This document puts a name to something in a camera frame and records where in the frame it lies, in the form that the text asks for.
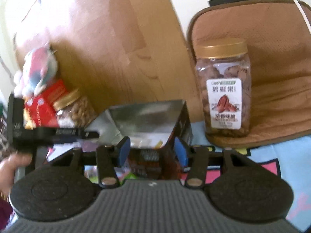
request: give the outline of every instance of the jar label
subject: jar label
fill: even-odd
[[[242,81],[239,78],[206,81],[211,127],[239,130],[242,121]]]

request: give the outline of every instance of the red box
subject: red box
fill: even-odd
[[[67,93],[63,80],[60,79],[40,95],[32,97],[25,103],[25,109],[37,127],[59,127],[53,103]]]

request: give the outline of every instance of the gray ribbed mat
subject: gray ribbed mat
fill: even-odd
[[[290,223],[252,225],[217,212],[202,191],[179,181],[127,180],[103,190],[83,213],[60,222],[18,220],[6,233],[298,233]]]

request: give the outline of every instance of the pecan jar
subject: pecan jar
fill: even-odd
[[[201,40],[196,71],[208,135],[243,137],[249,132],[251,73],[244,39]]]
[[[96,118],[93,107],[87,97],[81,95],[79,89],[54,102],[53,107],[61,128],[86,127]]]

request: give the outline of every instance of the gold jar lid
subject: gold jar lid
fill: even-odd
[[[55,101],[53,104],[53,107],[54,107],[55,111],[59,111],[65,107],[69,106],[70,104],[75,102],[80,97],[81,97],[81,93],[80,93],[79,89],[75,89],[74,91],[68,93],[67,95],[63,96],[59,100]]]
[[[194,49],[198,58],[223,59],[247,53],[247,44],[242,38],[199,40]]]

